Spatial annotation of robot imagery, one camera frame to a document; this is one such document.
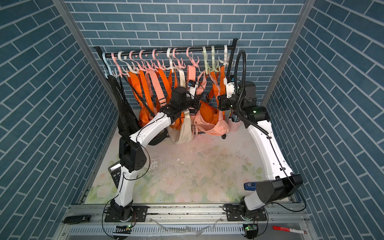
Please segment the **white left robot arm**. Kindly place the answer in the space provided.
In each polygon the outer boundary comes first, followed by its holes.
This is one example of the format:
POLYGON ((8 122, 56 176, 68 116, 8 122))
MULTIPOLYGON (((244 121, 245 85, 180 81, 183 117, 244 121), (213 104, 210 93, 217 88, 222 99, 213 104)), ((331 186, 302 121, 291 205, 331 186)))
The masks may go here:
POLYGON ((156 116, 144 127, 120 141, 121 174, 116 197, 103 211, 105 222, 133 222, 136 219, 133 204, 133 191, 139 171, 150 159, 146 146, 161 131, 173 124, 181 114, 190 108, 199 109, 200 100, 183 87, 172 90, 172 97, 161 107, 156 116))

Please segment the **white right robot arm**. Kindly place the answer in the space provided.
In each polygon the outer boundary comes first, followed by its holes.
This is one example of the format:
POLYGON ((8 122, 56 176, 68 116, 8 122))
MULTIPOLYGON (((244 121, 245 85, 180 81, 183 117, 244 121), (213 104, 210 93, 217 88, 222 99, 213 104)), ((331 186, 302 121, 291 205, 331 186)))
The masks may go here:
POLYGON ((239 51, 235 66, 243 62, 242 82, 237 83, 237 73, 230 76, 227 89, 234 91, 219 96, 219 109, 231 110, 233 117, 244 123, 260 152, 266 170, 266 180, 251 182, 253 192, 242 197, 238 205, 224 204, 223 210, 229 222, 264 220, 267 217, 265 207, 278 200, 290 197, 303 184, 302 176, 294 174, 286 162, 274 137, 271 118, 267 109, 257 103, 246 92, 246 52, 239 51))

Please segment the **beige bag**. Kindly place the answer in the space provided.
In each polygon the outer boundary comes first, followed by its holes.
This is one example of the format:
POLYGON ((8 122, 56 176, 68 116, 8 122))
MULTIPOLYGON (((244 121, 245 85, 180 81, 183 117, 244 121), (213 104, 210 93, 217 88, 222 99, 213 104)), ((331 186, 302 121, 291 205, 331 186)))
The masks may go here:
POLYGON ((192 120, 187 103, 192 97, 187 90, 186 77, 182 69, 178 69, 179 85, 172 90, 170 99, 172 124, 167 128, 171 140, 175 144, 188 143, 193 139, 192 120))

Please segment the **pink hook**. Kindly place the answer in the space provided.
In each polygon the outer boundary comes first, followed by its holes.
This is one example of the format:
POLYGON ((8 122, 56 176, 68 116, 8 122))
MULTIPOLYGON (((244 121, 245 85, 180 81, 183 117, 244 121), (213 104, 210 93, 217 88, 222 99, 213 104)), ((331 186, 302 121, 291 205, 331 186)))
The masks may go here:
POLYGON ((198 57, 197 58, 197 61, 195 61, 195 59, 190 55, 190 51, 192 50, 191 47, 188 47, 186 49, 186 55, 191 63, 192 66, 194 66, 195 68, 198 68, 199 67, 199 63, 200 63, 200 58, 198 57))

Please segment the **green hook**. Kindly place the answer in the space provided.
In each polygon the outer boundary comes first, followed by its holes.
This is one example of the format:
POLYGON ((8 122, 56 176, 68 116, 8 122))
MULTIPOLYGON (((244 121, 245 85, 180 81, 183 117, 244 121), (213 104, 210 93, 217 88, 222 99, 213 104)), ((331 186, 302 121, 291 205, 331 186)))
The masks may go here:
POLYGON ((204 56, 205 74, 208 75, 210 73, 210 67, 208 64, 208 54, 207 54, 207 49, 205 46, 202 46, 202 52, 203 52, 203 56, 204 56))
POLYGON ((216 72, 218 73, 220 71, 219 64, 216 61, 215 58, 215 47, 211 46, 211 67, 210 67, 210 72, 216 72))

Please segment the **white hook right end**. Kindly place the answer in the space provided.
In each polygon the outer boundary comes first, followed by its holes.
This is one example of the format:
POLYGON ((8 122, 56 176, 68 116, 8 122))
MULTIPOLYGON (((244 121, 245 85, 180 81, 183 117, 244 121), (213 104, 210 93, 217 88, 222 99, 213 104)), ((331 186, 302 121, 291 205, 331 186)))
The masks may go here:
POLYGON ((228 61, 228 58, 229 58, 229 54, 228 54, 228 46, 227 45, 224 45, 224 53, 223 53, 223 60, 220 59, 220 57, 218 57, 218 61, 219 63, 221 63, 223 66, 228 66, 229 65, 229 61, 228 61))

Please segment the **orange bag left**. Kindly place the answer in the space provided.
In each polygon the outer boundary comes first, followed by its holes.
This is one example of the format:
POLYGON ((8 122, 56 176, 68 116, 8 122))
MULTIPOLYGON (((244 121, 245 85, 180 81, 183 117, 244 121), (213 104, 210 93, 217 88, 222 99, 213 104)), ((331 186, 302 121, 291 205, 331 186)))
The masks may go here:
POLYGON ((139 72, 138 74, 134 74, 129 72, 128 83, 131 86, 135 99, 141 107, 139 113, 139 126, 144 127, 155 117, 154 105, 149 89, 144 86, 144 84, 147 83, 144 73, 139 72))

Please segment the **black bag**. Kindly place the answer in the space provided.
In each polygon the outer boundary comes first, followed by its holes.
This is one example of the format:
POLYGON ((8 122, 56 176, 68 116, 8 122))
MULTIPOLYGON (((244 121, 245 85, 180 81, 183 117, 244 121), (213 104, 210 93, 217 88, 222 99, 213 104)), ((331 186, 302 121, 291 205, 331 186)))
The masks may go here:
POLYGON ((119 80, 117 80, 116 77, 109 75, 107 82, 111 86, 113 95, 117 101, 119 134, 122 137, 128 138, 141 129, 139 121, 128 103, 121 79, 119 78, 119 80))

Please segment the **light blue hook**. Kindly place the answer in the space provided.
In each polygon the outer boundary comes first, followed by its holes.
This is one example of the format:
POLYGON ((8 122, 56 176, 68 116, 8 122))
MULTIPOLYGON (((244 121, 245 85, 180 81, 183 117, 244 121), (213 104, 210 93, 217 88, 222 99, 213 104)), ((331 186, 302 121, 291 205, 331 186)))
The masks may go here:
POLYGON ((103 59, 104 64, 105 64, 105 66, 106 66, 106 68, 107 68, 107 70, 108 70, 109 75, 110 75, 110 76, 113 76, 114 73, 113 73, 113 71, 111 70, 110 65, 108 64, 108 61, 107 61, 107 58, 106 58, 106 53, 102 53, 102 59, 103 59))

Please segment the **pink metal pen bucket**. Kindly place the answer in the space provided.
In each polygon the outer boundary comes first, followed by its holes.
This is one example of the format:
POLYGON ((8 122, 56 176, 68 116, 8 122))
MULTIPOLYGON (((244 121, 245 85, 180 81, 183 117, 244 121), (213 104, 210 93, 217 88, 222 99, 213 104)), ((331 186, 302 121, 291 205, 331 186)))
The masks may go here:
POLYGON ((238 116, 233 115, 228 118, 227 124, 229 125, 229 132, 237 132, 242 121, 238 118, 238 116))

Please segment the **black clothes rack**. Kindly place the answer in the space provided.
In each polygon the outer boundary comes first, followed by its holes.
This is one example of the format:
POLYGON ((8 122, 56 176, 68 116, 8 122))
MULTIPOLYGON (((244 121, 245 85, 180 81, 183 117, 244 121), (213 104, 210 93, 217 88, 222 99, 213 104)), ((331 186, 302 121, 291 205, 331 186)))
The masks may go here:
MULTIPOLYGON (((231 43, 228 44, 228 54, 229 54, 229 65, 227 67, 227 75, 231 72, 231 66, 234 59, 234 53, 237 49, 238 38, 232 39, 231 43)), ((190 55, 197 61, 197 58, 200 58, 199 69, 201 72, 205 70, 204 67, 204 56, 202 52, 202 46, 189 46, 192 48, 190 55)), ((211 46, 205 46, 208 54, 208 64, 211 67, 211 46)), ((224 45, 216 45, 215 47, 215 58, 219 67, 223 66, 218 61, 218 57, 223 60, 224 56, 224 45)), ((186 69, 187 64, 190 64, 190 61, 186 55, 186 49, 188 47, 168 47, 162 49, 152 49, 152 50, 140 50, 140 51, 119 51, 119 52, 105 52, 101 47, 96 46, 94 50, 96 51, 98 57, 103 62, 102 53, 106 53, 106 58, 108 64, 111 67, 115 76, 122 77, 124 75, 129 75, 129 72, 138 74, 139 72, 148 72, 149 70, 157 71, 170 71, 175 70, 178 72, 178 69, 186 69)))

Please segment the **blue card device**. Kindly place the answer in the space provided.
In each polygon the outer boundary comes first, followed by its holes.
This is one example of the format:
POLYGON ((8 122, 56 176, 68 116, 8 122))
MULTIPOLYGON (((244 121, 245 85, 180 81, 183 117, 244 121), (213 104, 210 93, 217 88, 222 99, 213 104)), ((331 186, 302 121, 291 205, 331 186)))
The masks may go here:
POLYGON ((247 182, 244 183, 244 190, 245 191, 255 191, 256 190, 256 182, 247 182))

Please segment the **black calculator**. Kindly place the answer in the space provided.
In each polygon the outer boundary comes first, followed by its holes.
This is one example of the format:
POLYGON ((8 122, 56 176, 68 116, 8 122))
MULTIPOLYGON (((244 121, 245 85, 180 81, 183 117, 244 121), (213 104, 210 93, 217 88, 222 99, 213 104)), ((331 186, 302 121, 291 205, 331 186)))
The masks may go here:
POLYGON ((121 164, 120 162, 116 162, 108 167, 108 171, 114 181, 116 188, 119 187, 120 175, 121 175, 121 164))

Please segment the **black remote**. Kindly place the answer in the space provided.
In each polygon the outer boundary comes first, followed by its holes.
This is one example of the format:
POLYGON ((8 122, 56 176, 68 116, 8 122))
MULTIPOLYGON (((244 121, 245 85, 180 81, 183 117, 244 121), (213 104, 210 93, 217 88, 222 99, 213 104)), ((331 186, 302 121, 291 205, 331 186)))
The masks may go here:
POLYGON ((65 217, 63 220, 64 224, 79 224, 79 223, 87 223, 91 219, 91 215, 78 215, 78 216, 69 216, 65 217))

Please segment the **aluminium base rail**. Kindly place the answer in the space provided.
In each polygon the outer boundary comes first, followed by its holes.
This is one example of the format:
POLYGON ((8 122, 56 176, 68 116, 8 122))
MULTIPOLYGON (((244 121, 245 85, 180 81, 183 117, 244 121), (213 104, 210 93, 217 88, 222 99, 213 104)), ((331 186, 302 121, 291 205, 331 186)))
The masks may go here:
POLYGON ((247 236, 250 239, 316 240, 317 236, 306 212, 298 210, 302 204, 287 203, 287 209, 278 205, 266 206, 264 220, 227 220, 220 203, 213 204, 134 204, 136 219, 131 222, 105 222, 102 205, 72 205, 65 217, 91 215, 87 223, 61 223, 55 240, 132 240, 157 237, 186 237, 205 235, 247 236), (305 235, 273 230, 273 226, 304 230, 305 235))

